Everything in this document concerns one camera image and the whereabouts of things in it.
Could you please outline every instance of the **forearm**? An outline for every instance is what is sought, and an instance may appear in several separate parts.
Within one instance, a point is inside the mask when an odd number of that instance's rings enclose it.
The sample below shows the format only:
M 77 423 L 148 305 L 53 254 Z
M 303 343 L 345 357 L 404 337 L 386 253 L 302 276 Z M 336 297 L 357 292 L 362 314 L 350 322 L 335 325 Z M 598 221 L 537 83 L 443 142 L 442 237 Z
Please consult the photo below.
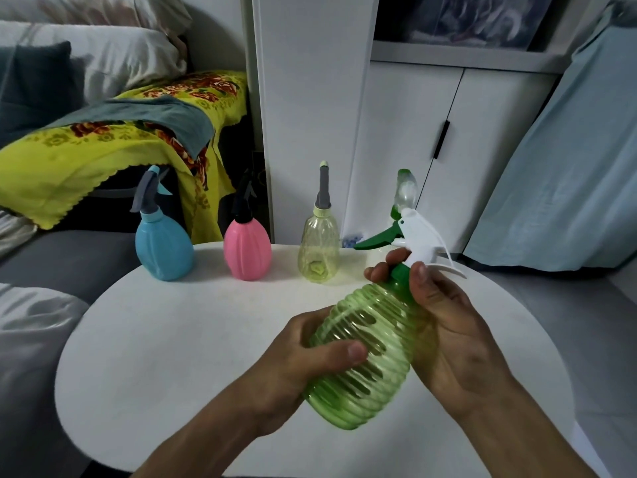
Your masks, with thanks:
M 495 478 L 596 476 L 517 383 L 497 406 L 459 424 Z
M 133 478 L 217 478 L 254 440 L 255 422 L 231 385 L 164 441 Z

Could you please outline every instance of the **floor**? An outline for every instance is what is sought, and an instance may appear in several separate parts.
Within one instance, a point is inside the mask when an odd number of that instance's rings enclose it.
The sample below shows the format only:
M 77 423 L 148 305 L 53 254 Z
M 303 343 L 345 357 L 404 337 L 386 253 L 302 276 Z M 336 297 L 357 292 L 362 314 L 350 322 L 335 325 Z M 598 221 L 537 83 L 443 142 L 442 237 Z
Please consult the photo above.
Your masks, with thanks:
M 577 421 L 613 478 L 637 470 L 637 305 L 603 277 L 482 272 L 537 318 L 562 354 Z

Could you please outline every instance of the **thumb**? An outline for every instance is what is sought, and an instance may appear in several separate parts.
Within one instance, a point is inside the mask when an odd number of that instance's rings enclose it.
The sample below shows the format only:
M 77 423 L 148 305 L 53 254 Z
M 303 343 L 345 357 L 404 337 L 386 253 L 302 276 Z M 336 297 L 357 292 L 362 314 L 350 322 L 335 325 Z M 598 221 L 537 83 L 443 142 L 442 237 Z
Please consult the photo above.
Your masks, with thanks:
M 431 279 L 429 270 L 423 262 L 411 265 L 409 289 L 416 302 L 430 313 L 447 329 L 463 327 L 466 310 L 451 300 Z
M 367 348 L 357 340 L 337 340 L 304 349 L 299 360 L 299 373 L 314 379 L 325 374 L 338 374 L 367 360 Z

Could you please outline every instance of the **blue spray bottle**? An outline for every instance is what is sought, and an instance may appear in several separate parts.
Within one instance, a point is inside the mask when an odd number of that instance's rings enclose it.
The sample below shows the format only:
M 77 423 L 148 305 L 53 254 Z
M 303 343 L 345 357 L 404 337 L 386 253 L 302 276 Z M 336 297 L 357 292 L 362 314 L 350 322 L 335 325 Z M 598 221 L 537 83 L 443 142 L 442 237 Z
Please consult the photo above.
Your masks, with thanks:
M 152 166 L 142 176 L 131 213 L 141 214 L 135 233 L 139 261 L 159 280 L 176 280 L 186 275 L 194 262 L 194 248 L 187 232 L 165 216 L 155 202 L 155 194 L 171 194 L 159 182 L 159 168 Z

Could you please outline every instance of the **ribbed green bottle body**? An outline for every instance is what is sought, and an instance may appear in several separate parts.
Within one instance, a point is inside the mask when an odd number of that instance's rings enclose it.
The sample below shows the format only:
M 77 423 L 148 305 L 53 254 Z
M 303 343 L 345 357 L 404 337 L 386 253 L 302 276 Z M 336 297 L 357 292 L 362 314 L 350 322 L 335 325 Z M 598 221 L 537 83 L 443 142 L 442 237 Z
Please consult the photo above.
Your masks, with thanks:
M 340 262 L 341 237 L 333 216 L 311 216 L 303 227 L 298 266 L 309 281 L 322 283 L 337 272 Z
M 310 346 L 360 340 L 368 361 L 338 375 L 316 379 L 308 403 L 334 426 L 354 430 L 376 416 L 402 385 L 413 359 L 416 326 L 424 314 L 395 282 L 355 290 L 336 304 L 310 339 Z

